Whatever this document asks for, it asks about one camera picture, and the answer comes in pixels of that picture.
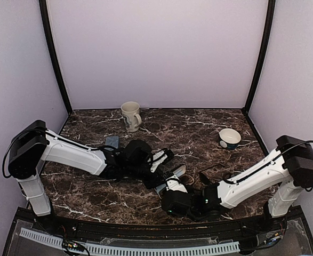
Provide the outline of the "black hard glasses case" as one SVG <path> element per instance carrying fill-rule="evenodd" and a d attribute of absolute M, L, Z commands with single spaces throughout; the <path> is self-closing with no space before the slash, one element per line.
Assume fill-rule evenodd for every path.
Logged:
<path fill-rule="evenodd" d="M 186 174 L 186 165 L 180 165 L 175 168 L 175 170 L 172 171 L 178 178 L 180 178 L 182 175 Z M 162 198 L 163 194 L 166 192 L 166 185 L 165 183 L 157 186 L 155 189 L 155 192 L 159 196 L 159 198 Z"/>

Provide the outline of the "brown tortoiseshell sunglasses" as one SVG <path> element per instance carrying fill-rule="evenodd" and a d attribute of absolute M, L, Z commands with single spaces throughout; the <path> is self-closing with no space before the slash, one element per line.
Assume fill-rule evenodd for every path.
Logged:
<path fill-rule="evenodd" d="M 180 181 L 182 183 L 184 183 L 185 185 L 189 185 L 190 186 L 190 185 L 194 184 L 195 179 L 192 176 L 188 175 L 188 174 L 184 174 L 184 175 L 182 175 L 180 177 Z"/>

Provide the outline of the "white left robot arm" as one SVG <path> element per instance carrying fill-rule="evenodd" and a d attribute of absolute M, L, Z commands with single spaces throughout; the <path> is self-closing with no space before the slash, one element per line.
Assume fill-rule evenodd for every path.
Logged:
<path fill-rule="evenodd" d="M 132 140 L 120 148 L 91 148 L 54 133 L 44 121 L 36 120 L 11 140 L 2 160 L 2 175 L 17 180 L 40 224 L 55 233 L 61 221 L 52 214 L 52 204 L 37 171 L 39 163 L 55 162 L 103 179 L 135 177 L 149 183 L 159 178 L 157 168 L 166 159 L 166 149 L 153 153 L 142 140 Z"/>

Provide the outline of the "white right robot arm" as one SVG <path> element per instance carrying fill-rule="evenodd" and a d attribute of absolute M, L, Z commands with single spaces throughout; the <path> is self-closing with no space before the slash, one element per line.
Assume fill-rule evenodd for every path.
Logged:
<path fill-rule="evenodd" d="M 265 204 L 266 213 L 258 218 L 258 227 L 270 231 L 304 190 L 313 189 L 313 140 L 283 135 L 276 142 L 277 147 L 263 160 L 234 177 L 209 183 L 200 193 L 190 191 L 175 175 L 166 178 L 162 210 L 193 221 L 211 221 L 279 184 L 278 191 Z"/>

